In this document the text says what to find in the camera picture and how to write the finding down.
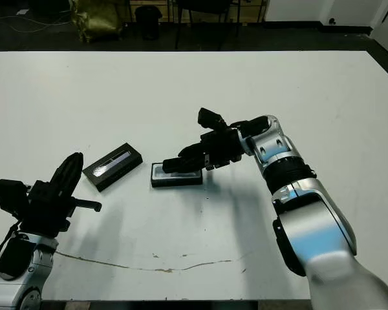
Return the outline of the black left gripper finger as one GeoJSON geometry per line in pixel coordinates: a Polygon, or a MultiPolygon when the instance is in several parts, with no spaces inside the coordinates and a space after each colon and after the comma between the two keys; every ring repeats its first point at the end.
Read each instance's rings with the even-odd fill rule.
{"type": "Polygon", "coordinates": [[[62,168],[62,195],[72,196],[83,169],[83,154],[75,152],[71,154],[64,162],[62,168]]]}
{"type": "Polygon", "coordinates": [[[79,182],[79,153],[68,156],[50,180],[54,196],[71,196],[79,182]]]}

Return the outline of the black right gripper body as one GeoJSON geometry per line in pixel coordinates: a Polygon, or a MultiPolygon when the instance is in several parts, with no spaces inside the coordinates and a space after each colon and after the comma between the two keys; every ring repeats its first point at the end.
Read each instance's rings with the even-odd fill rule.
{"type": "Polygon", "coordinates": [[[207,171],[241,160],[245,153],[237,129],[213,130],[200,136],[207,171]]]}

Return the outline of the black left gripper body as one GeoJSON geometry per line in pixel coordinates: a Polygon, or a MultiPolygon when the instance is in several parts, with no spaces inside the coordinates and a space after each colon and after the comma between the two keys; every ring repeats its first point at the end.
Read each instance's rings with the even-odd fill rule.
{"type": "Polygon", "coordinates": [[[20,229],[26,233],[55,238],[60,232],[68,230],[68,219],[75,208],[83,207],[96,212],[101,210],[100,202],[77,199],[72,195],[74,190],[75,186],[36,181],[27,196],[28,207],[22,216],[20,229]]]}

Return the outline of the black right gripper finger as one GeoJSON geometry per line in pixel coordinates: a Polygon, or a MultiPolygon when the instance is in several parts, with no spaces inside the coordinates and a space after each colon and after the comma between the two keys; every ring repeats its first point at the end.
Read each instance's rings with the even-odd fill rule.
{"type": "Polygon", "coordinates": [[[210,170],[210,155],[188,156],[182,158],[182,172],[195,172],[202,169],[210,170]]]}
{"type": "Polygon", "coordinates": [[[178,154],[179,158],[197,158],[204,157],[207,150],[204,148],[202,143],[195,143],[184,147],[178,154]]]}

